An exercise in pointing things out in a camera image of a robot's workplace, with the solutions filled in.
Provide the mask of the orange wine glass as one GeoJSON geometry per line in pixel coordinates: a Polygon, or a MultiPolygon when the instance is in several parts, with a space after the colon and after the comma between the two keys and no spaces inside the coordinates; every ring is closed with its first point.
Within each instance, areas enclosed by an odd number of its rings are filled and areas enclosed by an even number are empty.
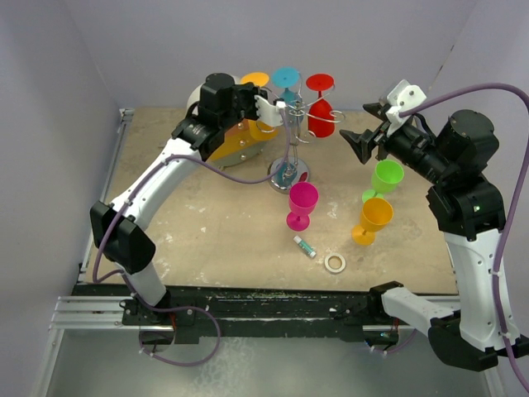
{"type": "Polygon", "coordinates": [[[393,219],[393,207],[384,198],[370,198],[360,212],[360,223],[351,230],[353,241],[362,246],[371,245],[376,233],[385,228],[393,219]]]}
{"type": "MultiPolygon", "coordinates": [[[[265,72],[255,71],[244,75],[241,78],[242,84],[253,83],[259,87],[266,87],[269,82],[269,76],[265,72]]],[[[250,135],[256,141],[270,141],[278,135],[275,128],[257,121],[248,121],[250,135]]]]}

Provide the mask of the blue plastic wine glass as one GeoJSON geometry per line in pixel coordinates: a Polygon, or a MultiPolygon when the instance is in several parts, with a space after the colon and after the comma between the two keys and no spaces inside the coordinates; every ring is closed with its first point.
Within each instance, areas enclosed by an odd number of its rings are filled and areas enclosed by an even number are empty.
{"type": "Polygon", "coordinates": [[[274,71],[272,74],[272,84],[281,88],[283,92],[280,97],[287,103],[288,122],[292,127],[299,125],[303,119],[302,98],[294,88],[300,80],[300,73],[294,67],[283,67],[274,71]]]}

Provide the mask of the pink plastic wine glass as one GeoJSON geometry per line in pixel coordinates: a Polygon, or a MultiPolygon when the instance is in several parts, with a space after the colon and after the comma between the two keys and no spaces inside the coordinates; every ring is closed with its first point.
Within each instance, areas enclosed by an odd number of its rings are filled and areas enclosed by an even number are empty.
{"type": "Polygon", "coordinates": [[[319,193],[313,184],[296,183],[288,195],[290,212],[286,217],[287,226],[296,232],[306,230],[310,225],[310,214],[317,206],[318,200],[319,193]]]}

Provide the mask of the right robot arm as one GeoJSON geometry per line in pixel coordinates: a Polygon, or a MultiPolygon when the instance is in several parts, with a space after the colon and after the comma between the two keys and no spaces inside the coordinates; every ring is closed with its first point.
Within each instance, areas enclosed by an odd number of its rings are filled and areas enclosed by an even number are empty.
{"type": "Polygon", "coordinates": [[[460,296],[460,308],[448,309],[391,281],[369,291],[367,311],[376,323],[398,318],[424,334],[436,356],[448,366],[468,371],[495,367],[501,356],[523,357],[528,339],[512,320],[505,284],[494,285],[503,267],[498,252],[507,231],[503,198],[484,177],[499,147],[492,122],[473,110],[453,113],[438,135],[405,122],[391,132],[386,107],[366,103],[380,121],[375,130],[342,137],[360,162],[372,155],[392,155],[430,183],[429,209],[443,233],[460,296]]]}

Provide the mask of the orange wine glass front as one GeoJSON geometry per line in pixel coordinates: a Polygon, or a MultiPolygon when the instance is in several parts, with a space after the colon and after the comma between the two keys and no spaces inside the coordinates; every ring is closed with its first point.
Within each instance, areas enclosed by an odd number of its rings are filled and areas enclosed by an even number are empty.
{"type": "MultiPolygon", "coordinates": [[[[266,87],[269,82],[269,76],[265,72],[255,71],[244,75],[241,78],[242,84],[253,83],[259,87],[266,87]]],[[[256,141],[270,141],[278,135],[275,128],[257,121],[248,121],[250,135],[256,141]]]]}

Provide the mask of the chrome wine glass rack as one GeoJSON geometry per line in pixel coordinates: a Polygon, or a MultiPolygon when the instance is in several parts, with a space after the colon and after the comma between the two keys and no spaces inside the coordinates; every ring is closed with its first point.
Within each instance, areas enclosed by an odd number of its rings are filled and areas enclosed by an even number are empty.
{"type": "MultiPolygon", "coordinates": [[[[323,99],[326,100],[326,97],[335,90],[336,85],[334,83],[333,87],[323,92],[323,99]]],[[[307,165],[307,162],[302,160],[298,154],[298,147],[300,145],[310,145],[315,143],[317,139],[309,130],[308,130],[308,112],[310,107],[317,101],[317,98],[311,103],[307,103],[303,100],[302,104],[302,113],[303,119],[301,123],[295,127],[292,127],[288,122],[288,130],[290,131],[290,145],[288,148],[288,157],[284,160],[282,157],[279,157],[273,160],[269,164],[268,174],[274,174],[272,178],[269,179],[269,183],[273,189],[276,191],[286,194],[289,190],[298,182],[309,181],[310,169],[307,165]]],[[[335,118],[334,120],[334,131],[337,124],[343,122],[346,116],[343,112],[335,110],[332,108],[331,115],[335,118]]]]}

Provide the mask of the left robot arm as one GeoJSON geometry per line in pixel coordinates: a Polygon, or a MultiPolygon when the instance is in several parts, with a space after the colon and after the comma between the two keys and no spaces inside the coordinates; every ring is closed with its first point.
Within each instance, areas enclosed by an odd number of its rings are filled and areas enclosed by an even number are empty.
{"type": "Polygon", "coordinates": [[[257,84],[238,84],[224,73],[208,75],[153,163],[110,204],[97,201],[91,207],[96,258],[115,263],[143,301],[141,315],[150,323],[161,324],[170,313],[170,293],[154,267],[155,244],[146,234],[152,218],[176,187],[207,163],[229,129],[257,120],[258,101],[266,97],[257,84]]]}

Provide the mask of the red plastic wine glass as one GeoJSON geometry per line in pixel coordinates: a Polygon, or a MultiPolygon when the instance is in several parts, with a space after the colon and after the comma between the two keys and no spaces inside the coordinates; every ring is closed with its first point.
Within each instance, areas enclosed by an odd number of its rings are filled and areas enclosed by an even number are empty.
{"type": "Polygon", "coordinates": [[[326,138],[334,132],[335,118],[331,115],[332,106],[323,99],[323,92],[333,87],[334,79],[329,74],[314,74],[307,78],[306,85],[317,92],[317,101],[308,112],[308,130],[316,138],[326,138]]]}

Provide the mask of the green plastic wine glass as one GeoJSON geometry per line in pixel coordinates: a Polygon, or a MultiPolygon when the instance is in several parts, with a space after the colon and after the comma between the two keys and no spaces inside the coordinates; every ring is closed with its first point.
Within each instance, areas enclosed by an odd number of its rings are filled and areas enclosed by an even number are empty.
{"type": "Polygon", "coordinates": [[[362,202],[372,198],[383,199],[385,194],[394,191],[404,178],[403,167],[395,160],[381,160],[371,176],[371,188],[362,193],[362,202]]]}

